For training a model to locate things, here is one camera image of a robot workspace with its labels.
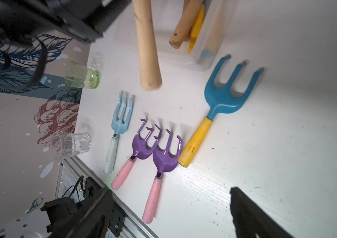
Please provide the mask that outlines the green rake wooden handle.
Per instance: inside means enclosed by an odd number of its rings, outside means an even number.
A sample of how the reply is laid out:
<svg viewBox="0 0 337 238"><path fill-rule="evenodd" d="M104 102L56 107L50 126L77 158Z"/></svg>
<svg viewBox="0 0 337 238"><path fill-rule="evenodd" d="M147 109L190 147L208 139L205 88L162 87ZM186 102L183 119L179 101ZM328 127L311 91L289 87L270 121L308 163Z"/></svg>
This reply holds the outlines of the green rake wooden handle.
<svg viewBox="0 0 337 238"><path fill-rule="evenodd" d="M146 91L162 85L155 41L151 1L133 1L141 86Z"/></svg>

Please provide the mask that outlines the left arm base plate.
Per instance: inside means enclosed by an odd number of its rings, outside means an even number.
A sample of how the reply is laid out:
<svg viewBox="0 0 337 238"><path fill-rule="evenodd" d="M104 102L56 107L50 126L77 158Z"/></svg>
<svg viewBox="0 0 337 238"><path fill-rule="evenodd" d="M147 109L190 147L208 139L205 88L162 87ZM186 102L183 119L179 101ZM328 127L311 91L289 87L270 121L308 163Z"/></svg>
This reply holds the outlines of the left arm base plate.
<svg viewBox="0 0 337 238"><path fill-rule="evenodd" d="M102 200L96 206L96 211L101 213L101 221L96 224L100 231L95 232L98 235L104 235L105 238L120 238L124 227L126 213L114 201L113 192L108 187L103 187L92 177L85 179L85 184L81 183L84 200L81 202L94 201L102 193Z"/></svg>

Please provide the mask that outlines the lime rake wooden handle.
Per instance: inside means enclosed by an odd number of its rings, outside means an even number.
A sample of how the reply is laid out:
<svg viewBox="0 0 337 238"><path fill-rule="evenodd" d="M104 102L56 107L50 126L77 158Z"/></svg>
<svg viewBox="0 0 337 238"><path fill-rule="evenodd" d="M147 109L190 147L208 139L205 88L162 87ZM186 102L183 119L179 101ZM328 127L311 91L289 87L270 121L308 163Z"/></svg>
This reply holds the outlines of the lime rake wooden handle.
<svg viewBox="0 0 337 238"><path fill-rule="evenodd" d="M183 42L190 40L191 28L202 4L203 1L201 0L184 1L182 16L169 40L169 44L174 49L179 49Z"/></svg>

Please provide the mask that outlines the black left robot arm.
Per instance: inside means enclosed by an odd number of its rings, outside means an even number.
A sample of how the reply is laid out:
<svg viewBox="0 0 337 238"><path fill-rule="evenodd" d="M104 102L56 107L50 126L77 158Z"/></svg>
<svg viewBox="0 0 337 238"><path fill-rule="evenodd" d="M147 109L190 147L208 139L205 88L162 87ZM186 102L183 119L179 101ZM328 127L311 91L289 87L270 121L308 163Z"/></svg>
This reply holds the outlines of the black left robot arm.
<svg viewBox="0 0 337 238"><path fill-rule="evenodd" d="M11 67L9 54L1 45L32 47L39 42L36 70L25 88L40 83L48 62L48 49L39 34L58 30L83 43L93 43L130 4L130 1L0 1L0 54L4 59L0 73Z"/></svg>

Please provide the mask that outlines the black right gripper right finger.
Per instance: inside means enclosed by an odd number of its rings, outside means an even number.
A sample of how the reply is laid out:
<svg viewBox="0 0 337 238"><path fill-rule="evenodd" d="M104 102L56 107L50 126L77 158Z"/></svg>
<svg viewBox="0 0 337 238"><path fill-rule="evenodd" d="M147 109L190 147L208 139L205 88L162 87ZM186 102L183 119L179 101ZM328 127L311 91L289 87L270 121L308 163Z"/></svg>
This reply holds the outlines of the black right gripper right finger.
<svg viewBox="0 0 337 238"><path fill-rule="evenodd" d="M240 188L230 190L230 211L238 238L291 238Z"/></svg>

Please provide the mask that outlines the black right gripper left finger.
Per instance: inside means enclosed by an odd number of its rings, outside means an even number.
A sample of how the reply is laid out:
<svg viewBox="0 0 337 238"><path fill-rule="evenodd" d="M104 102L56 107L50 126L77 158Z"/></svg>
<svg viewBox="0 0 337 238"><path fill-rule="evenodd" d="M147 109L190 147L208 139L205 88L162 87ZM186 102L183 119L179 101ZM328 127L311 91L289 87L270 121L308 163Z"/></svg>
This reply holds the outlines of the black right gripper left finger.
<svg viewBox="0 0 337 238"><path fill-rule="evenodd" d="M95 232L100 231L96 224L101 221L101 213L96 206L101 202L102 193L94 201L75 203L69 197L46 202L41 211L46 211L50 224L47 232L51 238L104 238Z"/></svg>

